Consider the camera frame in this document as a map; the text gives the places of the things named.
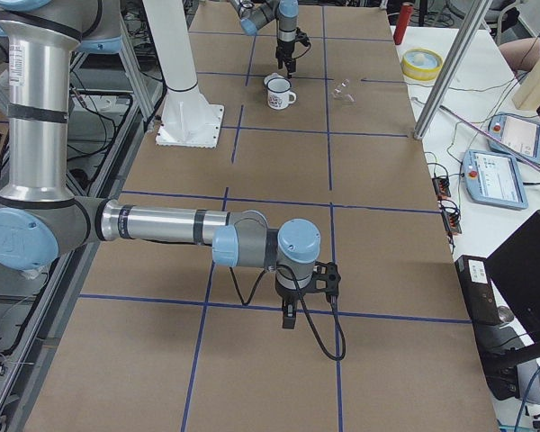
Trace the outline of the white ceramic lid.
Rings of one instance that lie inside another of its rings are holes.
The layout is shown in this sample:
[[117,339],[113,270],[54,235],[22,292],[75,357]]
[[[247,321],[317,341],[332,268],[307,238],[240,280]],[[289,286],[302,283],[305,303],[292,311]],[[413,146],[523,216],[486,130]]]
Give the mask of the white ceramic lid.
[[268,76],[265,76],[264,78],[264,86],[267,87],[268,86],[268,83],[273,80],[273,79],[277,79],[277,78],[282,78],[282,76],[278,73],[272,73]]

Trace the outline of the white enamel mug blue rim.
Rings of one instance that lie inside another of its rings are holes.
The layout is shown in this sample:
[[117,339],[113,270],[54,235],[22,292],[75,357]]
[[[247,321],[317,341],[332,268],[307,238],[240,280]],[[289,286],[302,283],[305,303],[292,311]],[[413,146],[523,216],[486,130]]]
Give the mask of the white enamel mug blue rim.
[[266,89],[267,105],[271,109],[284,110],[297,101],[297,95],[292,90],[292,84],[287,78],[271,80]]

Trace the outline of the red cardboard tube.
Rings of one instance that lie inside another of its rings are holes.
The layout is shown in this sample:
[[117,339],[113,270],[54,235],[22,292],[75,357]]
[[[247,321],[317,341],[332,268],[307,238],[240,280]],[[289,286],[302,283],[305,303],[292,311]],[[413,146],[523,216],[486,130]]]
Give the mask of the red cardboard tube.
[[404,2],[401,4],[398,20],[395,25],[393,41],[395,45],[401,45],[404,39],[405,32],[410,23],[410,17],[413,12],[413,3]]

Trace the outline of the yellow tape roll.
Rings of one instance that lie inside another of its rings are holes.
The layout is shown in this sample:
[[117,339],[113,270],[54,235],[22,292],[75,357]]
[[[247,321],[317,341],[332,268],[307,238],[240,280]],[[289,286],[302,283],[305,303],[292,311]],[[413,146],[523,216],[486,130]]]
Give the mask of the yellow tape roll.
[[413,80],[432,81],[443,66],[442,57],[430,49],[409,49],[401,58],[402,73]]

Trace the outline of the near teach pendant tablet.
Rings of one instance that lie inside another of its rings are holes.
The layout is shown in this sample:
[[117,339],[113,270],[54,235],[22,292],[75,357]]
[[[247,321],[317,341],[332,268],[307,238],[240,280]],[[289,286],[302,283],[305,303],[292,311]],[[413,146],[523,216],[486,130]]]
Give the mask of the near teach pendant tablet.
[[462,166],[467,192],[475,202],[516,210],[528,207],[514,157],[469,149],[463,156]]

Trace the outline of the teach pendant tablet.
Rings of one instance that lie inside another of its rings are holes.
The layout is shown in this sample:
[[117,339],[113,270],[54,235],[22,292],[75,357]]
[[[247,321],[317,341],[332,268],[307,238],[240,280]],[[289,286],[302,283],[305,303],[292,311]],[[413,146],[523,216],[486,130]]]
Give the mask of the teach pendant tablet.
[[463,156],[462,166],[467,192],[475,202],[516,210],[528,207],[514,157],[469,149]]
[[502,112],[489,123],[488,133],[533,162],[540,162],[540,123]]

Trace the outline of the black laptop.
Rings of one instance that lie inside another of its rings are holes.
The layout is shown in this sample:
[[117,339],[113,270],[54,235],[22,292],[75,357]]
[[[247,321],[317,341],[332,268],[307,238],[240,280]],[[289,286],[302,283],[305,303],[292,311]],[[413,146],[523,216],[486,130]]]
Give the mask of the black laptop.
[[462,255],[455,268],[487,384],[500,401],[540,404],[540,210],[487,257]]

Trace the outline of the far teach pendant tablet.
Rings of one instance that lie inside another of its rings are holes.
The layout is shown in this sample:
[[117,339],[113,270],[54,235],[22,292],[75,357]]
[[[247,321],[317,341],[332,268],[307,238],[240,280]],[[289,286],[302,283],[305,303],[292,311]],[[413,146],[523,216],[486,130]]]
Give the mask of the far teach pendant tablet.
[[540,123],[502,112],[489,123],[488,133],[533,162],[540,162]]

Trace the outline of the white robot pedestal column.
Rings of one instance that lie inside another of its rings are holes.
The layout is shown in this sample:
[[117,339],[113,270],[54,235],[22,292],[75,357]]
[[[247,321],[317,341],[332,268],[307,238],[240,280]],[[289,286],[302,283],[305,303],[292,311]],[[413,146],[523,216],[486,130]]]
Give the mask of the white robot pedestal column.
[[201,93],[181,1],[143,2],[166,86],[157,144],[213,149],[224,107]]

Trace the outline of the aluminium frame post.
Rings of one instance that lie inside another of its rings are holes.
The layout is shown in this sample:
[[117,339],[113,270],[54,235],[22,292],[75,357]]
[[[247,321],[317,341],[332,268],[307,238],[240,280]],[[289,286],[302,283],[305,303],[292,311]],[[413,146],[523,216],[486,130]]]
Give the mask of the aluminium frame post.
[[469,49],[475,33],[480,28],[485,14],[491,6],[491,1],[475,0],[458,30],[454,42],[448,51],[443,67],[427,98],[413,131],[415,140],[422,140],[428,131],[446,92],[454,79],[455,72],[462,63],[466,51]]

